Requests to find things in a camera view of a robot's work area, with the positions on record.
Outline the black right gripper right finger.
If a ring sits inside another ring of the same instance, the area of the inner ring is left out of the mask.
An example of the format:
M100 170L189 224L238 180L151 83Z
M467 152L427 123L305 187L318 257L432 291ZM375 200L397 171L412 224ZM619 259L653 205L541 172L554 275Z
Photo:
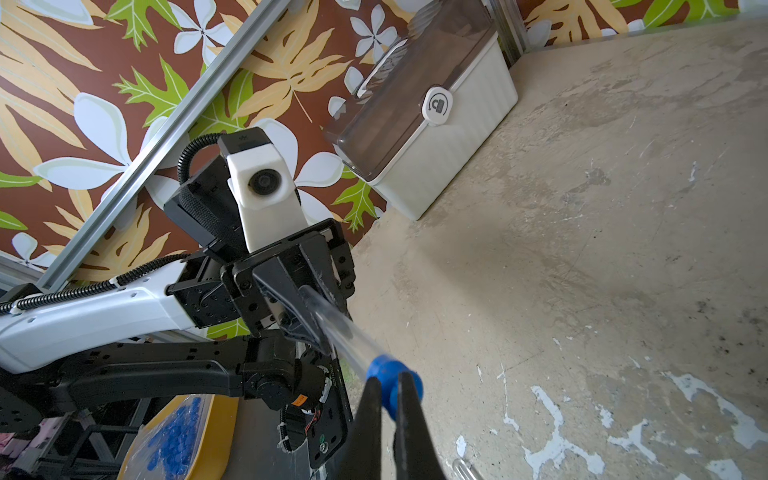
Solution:
M398 375L394 462L397 480L445 480L410 372Z

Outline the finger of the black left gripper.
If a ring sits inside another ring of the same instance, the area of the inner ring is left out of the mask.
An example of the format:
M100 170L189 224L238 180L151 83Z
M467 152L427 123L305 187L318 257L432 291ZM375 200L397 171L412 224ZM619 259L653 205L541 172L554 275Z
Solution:
M296 327L284 327L288 336L314 347L322 354L331 354L332 347L320 327L315 314L305 303L299 287L291 278L279 258L271 258L252 270L254 279L300 323L304 333Z

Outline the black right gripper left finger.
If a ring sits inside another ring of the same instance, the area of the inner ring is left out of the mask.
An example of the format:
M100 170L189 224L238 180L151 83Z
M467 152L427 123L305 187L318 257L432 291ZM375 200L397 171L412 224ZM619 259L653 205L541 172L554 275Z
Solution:
M379 480L381 478L382 388L380 381L369 378L361 396L338 467L340 480Z

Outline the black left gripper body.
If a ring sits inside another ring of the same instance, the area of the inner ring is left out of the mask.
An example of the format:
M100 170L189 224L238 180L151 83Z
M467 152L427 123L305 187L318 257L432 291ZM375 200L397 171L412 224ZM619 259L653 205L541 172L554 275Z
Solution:
M314 348L328 348L316 315L302 297L307 286L342 312L354 293L354 263L342 224L323 220L237 261L221 263L205 253L183 262L166 294L193 324L207 328L240 319L257 336L272 324Z

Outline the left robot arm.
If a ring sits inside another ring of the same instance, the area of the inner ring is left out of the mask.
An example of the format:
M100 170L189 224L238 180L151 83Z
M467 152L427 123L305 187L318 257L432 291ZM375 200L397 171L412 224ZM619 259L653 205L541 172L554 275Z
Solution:
M339 222L310 219L296 140L260 125L201 136L181 152L169 217L201 245L56 293L31 284L1 302L1 429L108 403L181 394L257 399L280 447L320 467L348 438L339 362L304 303L354 291Z

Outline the yellow tray of stoppers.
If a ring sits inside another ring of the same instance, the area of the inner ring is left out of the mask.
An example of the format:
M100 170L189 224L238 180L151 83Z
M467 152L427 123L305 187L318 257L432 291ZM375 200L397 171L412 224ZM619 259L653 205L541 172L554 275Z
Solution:
M238 401L221 395L173 398L140 428L120 479L220 479L229 463Z

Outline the brown lid storage box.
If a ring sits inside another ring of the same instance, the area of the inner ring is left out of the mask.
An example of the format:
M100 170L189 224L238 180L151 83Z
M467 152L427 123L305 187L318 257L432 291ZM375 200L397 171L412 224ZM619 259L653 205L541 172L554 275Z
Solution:
M431 1L325 127L344 164L420 219L518 102L479 1Z

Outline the aluminium frame rail left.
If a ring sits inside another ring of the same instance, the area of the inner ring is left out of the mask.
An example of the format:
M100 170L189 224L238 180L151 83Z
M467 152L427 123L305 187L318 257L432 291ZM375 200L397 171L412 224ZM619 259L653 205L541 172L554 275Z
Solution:
M40 277L36 283L37 288L42 291L51 291L65 286L84 262L86 255L125 210L129 201L139 194L159 168L161 161L191 129L289 5L289 0L267 0L256 6L243 26L237 30L230 42L191 88L189 94L181 101L169 120L141 150L137 162L117 180L113 190L95 208L84 226L76 232L63 252Z

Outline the aluminium frame post left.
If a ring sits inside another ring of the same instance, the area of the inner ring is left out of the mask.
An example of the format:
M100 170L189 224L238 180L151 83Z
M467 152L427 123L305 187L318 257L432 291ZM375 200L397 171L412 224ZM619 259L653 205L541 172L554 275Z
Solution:
M496 24L499 42L510 65L516 63L527 49L527 35L516 0L488 0L488 9Z

